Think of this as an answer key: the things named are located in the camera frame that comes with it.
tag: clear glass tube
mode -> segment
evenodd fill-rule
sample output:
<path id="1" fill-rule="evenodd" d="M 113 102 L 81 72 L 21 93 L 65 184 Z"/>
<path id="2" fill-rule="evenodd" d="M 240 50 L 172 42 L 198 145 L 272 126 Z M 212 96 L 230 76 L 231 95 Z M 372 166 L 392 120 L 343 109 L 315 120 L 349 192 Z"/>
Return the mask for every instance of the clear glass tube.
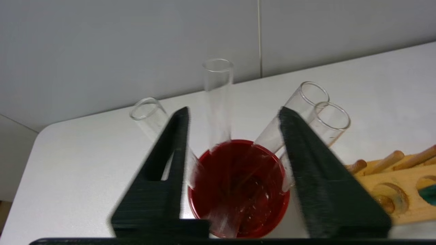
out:
<path id="1" fill-rule="evenodd" d="M 280 162 L 283 164 L 283 168 L 285 170 L 285 177 L 283 179 L 282 192 L 287 192 L 291 186 L 295 185 L 294 174 L 292 172 L 291 161 L 289 160 L 288 153 L 283 152 L 283 155 L 280 157 Z"/>
<path id="2" fill-rule="evenodd" d="M 168 114 L 159 101 L 149 97 L 138 101 L 129 112 L 145 135 L 154 141 L 168 121 Z"/>
<path id="3" fill-rule="evenodd" d="M 209 124 L 209 150 L 231 140 L 231 94 L 233 64 L 225 59 L 210 59 L 203 63 Z"/>
<path id="4" fill-rule="evenodd" d="M 306 122 L 309 122 L 308 117 L 313 111 L 314 106 L 319 102 L 328 102 L 329 100 L 330 97 L 327 91 L 319 84 L 315 82 L 303 82 L 284 106 L 298 112 Z M 271 120 L 268 126 L 257 137 L 254 144 L 261 145 L 272 153 L 276 153 L 284 146 L 277 116 Z"/>
<path id="5" fill-rule="evenodd" d="M 309 126 L 327 146 L 333 145 L 351 125 L 348 113 L 331 102 L 316 104 L 308 120 Z"/>
<path id="6" fill-rule="evenodd" d="M 130 110 L 129 116 L 133 119 L 140 129 L 145 133 L 150 141 L 155 141 L 160 135 L 168 122 L 169 116 L 163 106 L 155 98 L 149 97 L 138 101 Z M 197 156 L 190 148 L 187 149 L 187 163 L 185 179 L 188 179 L 188 185 L 194 186 L 195 175 L 199 171 L 199 161 Z M 170 170 L 170 164 L 167 164 L 162 174 L 162 180 L 166 180 Z"/>

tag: white table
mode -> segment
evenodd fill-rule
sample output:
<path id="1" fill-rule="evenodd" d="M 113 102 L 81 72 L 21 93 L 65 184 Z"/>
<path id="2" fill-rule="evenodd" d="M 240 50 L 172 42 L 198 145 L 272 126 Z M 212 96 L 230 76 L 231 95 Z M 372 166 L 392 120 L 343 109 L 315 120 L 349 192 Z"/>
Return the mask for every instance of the white table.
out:
<path id="1" fill-rule="evenodd" d="M 435 63 L 436 42 L 237 84 L 232 137 L 254 140 L 301 82 L 314 81 L 351 117 L 332 147 L 345 164 L 395 149 L 420 152 L 436 140 Z M 203 93 L 162 100 L 168 112 L 190 107 L 189 143 L 197 155 L 208 145 Z M 0 245 L 113 236 L 108 217 L 152 144 L 128 111 L 55 123 L 38 135 Z M 184 195 L 181 217 L 192 218 L 186 201 Z M 435 230 L 436 222 L 398 226 L 390 237 L 436 238 Z M 268 237 L 307 237 L 292 200 Z"/>

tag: green object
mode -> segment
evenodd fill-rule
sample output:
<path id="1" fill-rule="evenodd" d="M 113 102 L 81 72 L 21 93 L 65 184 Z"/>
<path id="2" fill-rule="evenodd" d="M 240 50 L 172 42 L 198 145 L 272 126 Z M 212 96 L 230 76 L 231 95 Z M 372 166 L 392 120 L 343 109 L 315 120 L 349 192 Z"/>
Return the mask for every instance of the green object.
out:
<path id="1" fill-rule="evenodd" d="M 436 206 L 436 185 L 423 188 L 418 193 L 430 205 Z"/>

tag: wall seam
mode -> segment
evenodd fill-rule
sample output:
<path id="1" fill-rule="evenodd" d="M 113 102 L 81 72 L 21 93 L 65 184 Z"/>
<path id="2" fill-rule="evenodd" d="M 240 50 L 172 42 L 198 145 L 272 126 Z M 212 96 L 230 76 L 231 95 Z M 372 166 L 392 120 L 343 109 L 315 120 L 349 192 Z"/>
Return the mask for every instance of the wall seam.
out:
<path id="1" fill-rule="evenodd" d="M 257 0 L 257 33 L 259 42 L 259 74 L 263 78 L 263 65 L 262 65 L 262 15 L 261 15 L 261 0 Z"/>
<path id="2" fill-rule="evenodd" d="M 26 126 L 26 125 L 24 125 L 24 124 L 22 124 L 22 123 L 19 123 L 19 122 L 15 121 L 14 119 L 10 118 L 10 117 L 7 117 L 7 116 L 5 116 L 5 115 L 3 115 L 3 114 L 0 114 L 0 116 L 3 116 L 3 117 L 5 117 L 5 118 L 11 120 L 11 121 L 14 122 L 14 123 L 20 124 L 21 126 L 25 127 L 26 129 L 32 130 L 32 132 L 39 133 L 38 131 L 36 131 L 36 130 L 34 130 L 34 129 L 32 129 L 32 128 L 29 128 L 28 126 Z"/>

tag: red plastic container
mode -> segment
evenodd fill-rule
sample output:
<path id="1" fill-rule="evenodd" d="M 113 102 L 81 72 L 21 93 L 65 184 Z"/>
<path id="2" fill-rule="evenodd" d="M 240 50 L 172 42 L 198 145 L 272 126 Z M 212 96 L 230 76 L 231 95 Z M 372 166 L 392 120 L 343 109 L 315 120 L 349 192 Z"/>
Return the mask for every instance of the red plastic container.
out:
<path id="1" fill-rule="evenodd" d="M 218 146 L 213 154 L 206 151 L 199 159 L 202 168 L 195 177 L 194 189 L 188 188 L 196 218 L 207 218 L 223 202 L 243 204 L 238 238 L 260 238 L 270 233 L 289 203 L 289 191 L 282 192 L 285 171 L 280 160 L 264 147 L 252 144 L 249 140 L 232 140 Z M 223 237 L 214 230 L 211 233 Z"/>

